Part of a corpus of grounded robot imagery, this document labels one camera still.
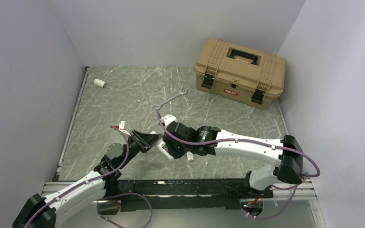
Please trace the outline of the white remote control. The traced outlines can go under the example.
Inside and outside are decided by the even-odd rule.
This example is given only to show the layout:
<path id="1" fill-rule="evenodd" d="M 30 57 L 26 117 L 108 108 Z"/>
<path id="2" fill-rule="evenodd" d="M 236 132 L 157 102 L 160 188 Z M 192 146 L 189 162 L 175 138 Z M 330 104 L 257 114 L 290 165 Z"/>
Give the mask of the white remote control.
<path id="1" fill-rule="evenodd" d="M 169 154 L 169 149 L 166 145 L 166 143 L 163 141 L 163 137 L 160 136 L 160 138 L 156 141 L 155 147 L 168 159 L 172 160 L 173 157 Z"/>

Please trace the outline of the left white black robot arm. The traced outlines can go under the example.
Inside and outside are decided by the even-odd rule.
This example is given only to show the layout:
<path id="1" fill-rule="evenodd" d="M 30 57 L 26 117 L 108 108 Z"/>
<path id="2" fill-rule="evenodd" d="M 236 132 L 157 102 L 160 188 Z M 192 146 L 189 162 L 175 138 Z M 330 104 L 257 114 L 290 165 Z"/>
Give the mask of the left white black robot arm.
<path id="1" fill-rule="evenodd" d="M 14 228 L 57 228 L 95 200 L 117 195 L 120 169 L 138 153 L 149 151 L 162 138 L 157 133 L 133 130 L 121 135 L 124 144 L 111 144 L 100 163 L 86 176 L 62 190 L 42 197 L 31 196 L 12 223 Z"/>

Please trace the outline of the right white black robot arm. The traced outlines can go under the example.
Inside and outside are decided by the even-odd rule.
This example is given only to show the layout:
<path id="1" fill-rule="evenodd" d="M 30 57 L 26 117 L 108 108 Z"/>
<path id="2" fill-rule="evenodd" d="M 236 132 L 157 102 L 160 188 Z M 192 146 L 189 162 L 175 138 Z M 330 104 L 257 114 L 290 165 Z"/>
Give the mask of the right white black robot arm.
<path id="1" fill-rule="evenodd" d="M 303 181 L 302 157 L 283 140 L 243 136 L 211 126 L 195 130 L 176 121 L 160 126 L 167 151 L 175 159 L 191 152 L 199 156 L 236 155 L 266 163 L 251 171 L 243 183 L 243 192 L 248 197 L 255 197 L 278 182 L 298 185 Z"/>

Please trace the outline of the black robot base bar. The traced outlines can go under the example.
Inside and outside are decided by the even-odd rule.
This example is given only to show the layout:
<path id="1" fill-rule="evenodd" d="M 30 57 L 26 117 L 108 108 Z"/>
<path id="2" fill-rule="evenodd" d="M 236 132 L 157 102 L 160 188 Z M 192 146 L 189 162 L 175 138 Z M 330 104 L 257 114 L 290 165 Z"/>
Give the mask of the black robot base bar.
<path id="1" fill-rule="evenodd" d="M 145 209 L 240 209 L 239 202 L 271 199 L 273 191 L 249 187 L 246 178 L 117 180 L 105 185 L 103 199 L 117 199 L 122 212 Z"/>

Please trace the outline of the white remote battery cover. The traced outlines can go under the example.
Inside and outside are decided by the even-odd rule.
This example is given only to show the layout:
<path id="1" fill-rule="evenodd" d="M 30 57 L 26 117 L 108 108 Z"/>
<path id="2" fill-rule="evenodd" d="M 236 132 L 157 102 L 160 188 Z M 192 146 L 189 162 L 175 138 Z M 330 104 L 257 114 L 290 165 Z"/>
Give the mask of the white remote battery cover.
<path id="1" fill-rule="evenodd" d="M 106 85 L 106 82 L 97 78 L 94 80 L 94 84 L 100 88 L 104 88 Z"/>

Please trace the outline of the silver open-end wrench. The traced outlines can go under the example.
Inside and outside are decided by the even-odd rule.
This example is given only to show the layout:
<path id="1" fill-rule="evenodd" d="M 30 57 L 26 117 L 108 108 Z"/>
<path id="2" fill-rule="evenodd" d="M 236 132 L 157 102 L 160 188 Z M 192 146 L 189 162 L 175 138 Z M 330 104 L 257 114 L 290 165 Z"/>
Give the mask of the silver open-end wrench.
<path id="1" fill-rule="evenodd" d="M 157 111 L 157 110 L 160 110 L 162 108 L 163 105 L 169 103 L 170 101 L 172 101 L 173 99 L 176 99 L 182 95 L 185 95 L 188 93 L 188 90 L 185 89 L 185 88 L 181 88 L 176 94 L 172 95 L 171 97 L 161 101 L 161 102 L 158 102 L 158 103 L 155 103 L 153 105 L 153 108 Z"/>

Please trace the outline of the tan plastic toolbox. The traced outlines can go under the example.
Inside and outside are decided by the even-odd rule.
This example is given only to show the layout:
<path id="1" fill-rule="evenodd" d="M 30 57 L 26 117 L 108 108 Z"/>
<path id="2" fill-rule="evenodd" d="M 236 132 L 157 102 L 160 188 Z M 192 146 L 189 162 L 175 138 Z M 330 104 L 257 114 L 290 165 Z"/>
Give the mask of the tan plastic toolbox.
<path id="1" fill-rule="evenodd" d="M 283 92 L 287 60 L 209 38 L 193 67 L 197 89 L 264 110 Z"/>

